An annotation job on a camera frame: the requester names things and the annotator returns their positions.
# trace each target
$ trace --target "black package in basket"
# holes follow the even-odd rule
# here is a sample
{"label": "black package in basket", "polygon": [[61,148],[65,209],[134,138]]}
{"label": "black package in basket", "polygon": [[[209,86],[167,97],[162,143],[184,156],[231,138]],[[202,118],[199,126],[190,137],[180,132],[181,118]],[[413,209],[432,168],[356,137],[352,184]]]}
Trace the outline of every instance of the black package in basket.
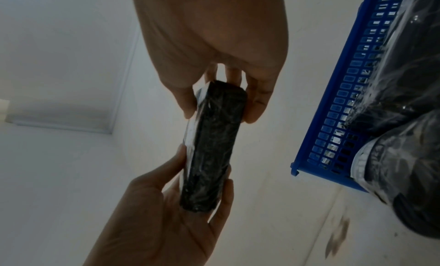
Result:
{"label": "black package in basket", "polygon": [[196,98],[198,108],[183,140],[187,164],[180,175],[180,205],[188,211],[209,212],[216,208],[223,189],[247,94],[240,87],[214,81]]}
{"label": "black package in basket", "polygon": [[440,238],[440,110],[367,143],[351,173],[409,229]]}
{"label": "black package in basket", "polygon": [[440,107],[440,0],[406,0],[346,124],[380,135]]}

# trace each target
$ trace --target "plastic wrap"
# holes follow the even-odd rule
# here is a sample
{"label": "plastic wrap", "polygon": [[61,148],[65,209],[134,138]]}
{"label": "plastic wrap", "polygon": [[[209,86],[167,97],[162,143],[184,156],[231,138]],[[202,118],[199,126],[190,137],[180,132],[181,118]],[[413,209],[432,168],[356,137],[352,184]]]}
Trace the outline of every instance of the plastic wrap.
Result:
{"label": "plastic wrap", "polygon": [[366,144],[352,177],[410,229],[440,238],[440,110]]}
{"label": "plastic wrap", "polygon": [[188,211],[209,212],[221,195],[247,94],[240,87],[215,81],[196,97],[197,112],[184,138],[187,164],[180,175],[180,205]]}
{"label": "plastic wrap", "polygon": [[440,107],[440,0],[405,0],[346,124],[382,134]]}

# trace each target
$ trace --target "person's right hand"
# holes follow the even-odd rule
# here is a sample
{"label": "person's right hand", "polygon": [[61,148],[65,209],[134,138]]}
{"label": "person's right hand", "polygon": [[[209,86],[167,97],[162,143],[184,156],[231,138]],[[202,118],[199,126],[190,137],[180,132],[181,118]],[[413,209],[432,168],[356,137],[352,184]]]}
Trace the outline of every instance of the person's right hand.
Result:
{"label": "person's right hand", "polygon": [[264,112],[284,65],[288,33],[284,0],[134,0],[143,37],[161,82],[190,118],[193,85],[216,79],[226,65],[228,83],[246,73],[244,121]]}

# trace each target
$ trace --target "blue plastic basket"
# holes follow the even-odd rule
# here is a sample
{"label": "blue plastic basket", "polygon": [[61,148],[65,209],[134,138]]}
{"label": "blue plastic basket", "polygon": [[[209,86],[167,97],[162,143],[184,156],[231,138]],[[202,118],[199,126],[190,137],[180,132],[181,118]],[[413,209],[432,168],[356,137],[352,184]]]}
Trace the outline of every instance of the blue plastic basket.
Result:
{"label": "blue plastic basket", "polygon": [[292,175],[307,172],[364,190],[350,177],[359,149],[371,137],[343,126],[359,91],[381,58],[381,46],[402,0],[364,0],[356,21],[313,117],[295,161]]}

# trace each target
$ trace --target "hand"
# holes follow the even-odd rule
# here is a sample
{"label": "hand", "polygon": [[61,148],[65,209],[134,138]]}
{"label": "hand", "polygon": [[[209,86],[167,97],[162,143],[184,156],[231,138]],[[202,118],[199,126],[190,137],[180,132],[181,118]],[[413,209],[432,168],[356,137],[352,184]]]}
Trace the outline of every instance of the hand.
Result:
{"label": "hand", "polygon": [[134,179],[104,227],[84,266],[202,266],[211,256],[234,199],[227,179],[217,212],[179,206],[179,179],[162,189],[186,161],[186,147],[157,169]]}
{"label": "hand", "polygon": [[244,121],[264,112],[284,65],[288,33],[284,0],[134,0],[143,37],[161,82],[185,117],[197,106],[193,85],[216,78],[226,66],[228,83],[246,73]]}

